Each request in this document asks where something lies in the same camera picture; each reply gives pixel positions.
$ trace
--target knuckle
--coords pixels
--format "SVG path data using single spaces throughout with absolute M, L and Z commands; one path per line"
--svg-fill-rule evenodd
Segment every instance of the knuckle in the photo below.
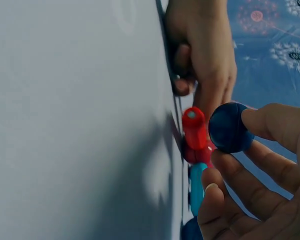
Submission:
M 266 193 L 267 193 L 267 189 L 262 185 L 253 189 L 247 203 L 248 207 L 252 208 L 252 206 L 258 205 L 258 202 L 265 196 Z

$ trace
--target blue disc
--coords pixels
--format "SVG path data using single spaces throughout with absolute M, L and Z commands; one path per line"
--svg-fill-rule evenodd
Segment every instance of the blue disc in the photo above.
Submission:
M 236 102 L 219 106 L 212 114 L 208 132 L 213 144 L 224 153 L 247 150 L 255 138 L 244 126 L 241 113 L 247 107 Z
M 182 227 L 181 240 L 203 240 L 196 216 Z

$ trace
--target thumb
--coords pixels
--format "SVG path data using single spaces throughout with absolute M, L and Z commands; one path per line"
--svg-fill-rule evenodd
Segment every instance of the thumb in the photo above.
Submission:
M 276 141 L 293 153 L 300 137 L 300 107 L 270 103 L 258 110 L 246 109 L 241 115 L 254 135 Z

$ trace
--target fingernail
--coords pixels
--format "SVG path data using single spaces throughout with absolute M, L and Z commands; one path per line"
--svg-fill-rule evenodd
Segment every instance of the fingernail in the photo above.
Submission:
M 205 191 L 208 190 L 208 188 L 219 188 L 217 184 L 215 183 L 210 183 L 208 186 L 206 186 Z

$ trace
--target plastic toy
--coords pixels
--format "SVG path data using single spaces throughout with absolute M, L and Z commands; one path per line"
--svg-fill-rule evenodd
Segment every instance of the plastic toy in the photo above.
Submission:
M 206 168 L 213 168 L 210 160 L 212 151 L 216 148 L 207 140 L 208 132 L 205 125 L 205 115 L 197 107 L 187 109 L 182 116 L 184 131 L 182 155 L 189 163 L 189 193 L 188 205 L 193 214 L 181 229 L 182 240 L 203 240 L 197 216 L 205 192 L 201 184 L 201 175 Z
M 206 142 L 206 146 L 202 149 L 194 150 L 189 147 L 186 141 L 183 142 L 182 148 L 183 157 L 189 164 L 194 165 L 198 163 L 204 163 L 208 166 L 208 168 L 213 168 L 210 156 L 216 147 L 210 140 Z
M 207 140 L 205 115 L 195 106 L 188 108 L 182 116 L 182 127 L 184 131 L 182 146 L 184 159 L 189 164 L 204 163 L 212 168 L 210 156 L 216 147 L 210 140 Z
M 204 163 L 197 163 L 191 166 L 189 171 L 191 190 L 188 199 L 191 212 L 195 217 L 198 216 L 200 205 L 205 197 L 205 192 L 201 184 L 201 175 L 207 167 Z
M 187 144 L 194 150 L 203 149 L 207 144 L 205 115 L 197 107 L 185 110 L 182 116 L 182 127 Z
M 247 107 L 236 102 L 219 106 L 212 114 L 208 132 L 213 144 L 221 151 L 232 154 L 247 150 L 255 136 L 241 120 L 241 113 Z
M 181 229 L 182 240 L 203 240 L 197 217 L 189 220 Z

